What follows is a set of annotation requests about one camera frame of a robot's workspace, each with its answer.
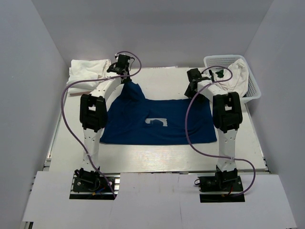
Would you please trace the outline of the crumpled white t-shirt in basket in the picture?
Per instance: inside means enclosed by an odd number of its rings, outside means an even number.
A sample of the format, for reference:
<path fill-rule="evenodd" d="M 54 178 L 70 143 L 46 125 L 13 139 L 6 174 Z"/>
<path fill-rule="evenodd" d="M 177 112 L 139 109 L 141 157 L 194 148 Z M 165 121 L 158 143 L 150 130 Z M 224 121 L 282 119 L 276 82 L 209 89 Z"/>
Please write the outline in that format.
<path fill-rule="evenodd" d="M 230 72 L 223 69 L 224 77 L 222 79 L 214 77 L 215 81 L 218 81 L 216 85 L 227 92 L 237 92 L 242 98 L 248 91 L 248 67 L 242 59 L 238 59 L 228 69 L 233 73 L 231 80 L 228 80 L 231 77 Z"/>

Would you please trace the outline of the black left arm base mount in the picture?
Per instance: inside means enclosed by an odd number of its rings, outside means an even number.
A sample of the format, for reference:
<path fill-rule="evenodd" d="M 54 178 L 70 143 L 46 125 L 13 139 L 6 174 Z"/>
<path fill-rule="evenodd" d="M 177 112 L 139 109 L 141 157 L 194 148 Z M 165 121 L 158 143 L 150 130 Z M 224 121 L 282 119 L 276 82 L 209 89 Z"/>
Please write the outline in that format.
<path fill-rule="evenodd" d="M 119 191 L 119 177 L 107 177 L 112 193 L 104 177 L 97 177 L 88 182 L 77 176 L 73 177 L 69 199 L 72 200 L 114 200 Z"/>

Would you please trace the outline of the white plastic laundry basket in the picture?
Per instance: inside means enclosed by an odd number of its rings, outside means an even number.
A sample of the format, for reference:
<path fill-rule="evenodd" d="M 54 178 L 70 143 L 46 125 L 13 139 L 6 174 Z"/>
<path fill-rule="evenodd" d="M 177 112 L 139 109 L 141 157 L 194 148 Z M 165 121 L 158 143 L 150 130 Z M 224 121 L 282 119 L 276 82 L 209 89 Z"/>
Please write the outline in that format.
<path fill-rule="evenodd" d="M 242 59 L 246 63 L 249 72 L 248 91 L 241 98 L 241 103 L 245 104 L 251 100 L 259 99 L 261 97 L 261 91 L 257 85 L 257 82 L 252 74 L 250 67 L 247 64 L 246 59 L 242 55 L 238 55 L 238 54 L 210 55 L 204 57 L 203 62 L 205 67 L 216 66 L 216 65 L 222 67 L 229 67 L 232 63 L 234 63 L 238 59 Z"/>

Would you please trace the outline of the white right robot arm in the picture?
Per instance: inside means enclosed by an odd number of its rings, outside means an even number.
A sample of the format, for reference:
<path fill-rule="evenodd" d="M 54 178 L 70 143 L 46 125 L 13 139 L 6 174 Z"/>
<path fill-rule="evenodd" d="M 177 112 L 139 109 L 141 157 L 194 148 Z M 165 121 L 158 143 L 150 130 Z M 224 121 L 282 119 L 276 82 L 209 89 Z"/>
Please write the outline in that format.
<path fill-rule="evenodd" d="M 186 95 L 193 102 L 203 95 L 213 105 L 213 124 L 218 132 L 219 155 L 205 156 L 217 158 L 215 184 L 220 190 L 227 190 L 237 177 L 235 163 L 235 139 L 243 120 L 240 97 L 237 92 L 228 92 L 211 80 L 189 83 Z"/>

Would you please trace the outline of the blue Mickey print t-shirt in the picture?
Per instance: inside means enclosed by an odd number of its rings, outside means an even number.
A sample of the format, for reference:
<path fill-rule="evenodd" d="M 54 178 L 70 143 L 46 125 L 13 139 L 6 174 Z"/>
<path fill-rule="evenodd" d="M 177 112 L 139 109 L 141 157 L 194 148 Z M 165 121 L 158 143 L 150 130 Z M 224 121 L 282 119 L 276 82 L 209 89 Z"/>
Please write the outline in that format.
<path fill-rule="evenodd" d="M 113 145 L 186 145 L 217 140 L 208 100 L 150 100 L 129 82 L 108 110 L 100 143 Z"/>

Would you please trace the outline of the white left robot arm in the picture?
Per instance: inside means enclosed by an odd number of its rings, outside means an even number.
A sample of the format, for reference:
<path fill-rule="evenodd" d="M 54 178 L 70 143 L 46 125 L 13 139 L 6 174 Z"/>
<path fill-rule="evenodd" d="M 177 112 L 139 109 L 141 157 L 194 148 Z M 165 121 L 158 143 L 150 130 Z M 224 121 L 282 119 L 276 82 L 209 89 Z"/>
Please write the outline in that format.
<path fill-rule="evenodd" d="M 113 91 L 120 85 L 129 82 L 129 70 L 121 73 L 119 78 L 111 79 L 116 74 L 110 72 L 106 80 L 89 94 L 81 96 L 80 122 L 84 133 L 84 146 L 82 168 L 95 171 L 99 168 L 98 154 L 99 141 L 108 121 L 106 102 Z"/>

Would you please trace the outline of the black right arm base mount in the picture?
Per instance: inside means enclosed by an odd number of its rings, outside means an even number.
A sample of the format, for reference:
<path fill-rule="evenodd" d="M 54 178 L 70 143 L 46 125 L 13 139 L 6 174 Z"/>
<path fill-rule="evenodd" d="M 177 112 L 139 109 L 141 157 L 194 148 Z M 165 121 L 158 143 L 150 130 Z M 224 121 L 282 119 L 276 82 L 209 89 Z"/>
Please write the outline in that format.
<path fill-rule="evenodd" d="M 229 185 L 221 187 L 214 176 L 198 177 L 194 185 L 199 188 L 201 203 L 242 203 L 244 194 L 235 197 L 235 193 L 243 192 L 241 177 Z"/>

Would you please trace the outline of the dark green garment in basket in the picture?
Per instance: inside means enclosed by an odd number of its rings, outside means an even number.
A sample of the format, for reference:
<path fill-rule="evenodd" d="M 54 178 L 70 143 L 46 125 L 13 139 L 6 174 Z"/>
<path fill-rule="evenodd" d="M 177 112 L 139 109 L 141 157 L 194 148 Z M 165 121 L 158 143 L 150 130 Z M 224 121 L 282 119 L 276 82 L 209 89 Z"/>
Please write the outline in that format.
<path fill-rule="evenodd" d="M 209 75 L 211 76 L 212 80 L 214 80 L 215 76 L 222 79 L 224 77 L 224 70 L 222 69 L 222 70 L 217 71 L 217 72 L 213 72 L 212 70 L 209 70 Z"/>

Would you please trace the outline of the folded white t-shirt lower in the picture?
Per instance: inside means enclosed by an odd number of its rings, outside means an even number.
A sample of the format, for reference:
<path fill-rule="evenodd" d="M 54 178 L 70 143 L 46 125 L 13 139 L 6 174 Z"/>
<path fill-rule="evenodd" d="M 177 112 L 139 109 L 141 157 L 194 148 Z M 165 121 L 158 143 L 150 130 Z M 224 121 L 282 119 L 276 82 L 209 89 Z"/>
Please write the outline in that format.
<path fill-rule="evenodd" d="M 94 82 L 82 82 L 74 84 L 70 87 L 71 93 L 80 93 L 80 92 L 91 92 L 93 91 L 101 81 L 94 81 Z"/>

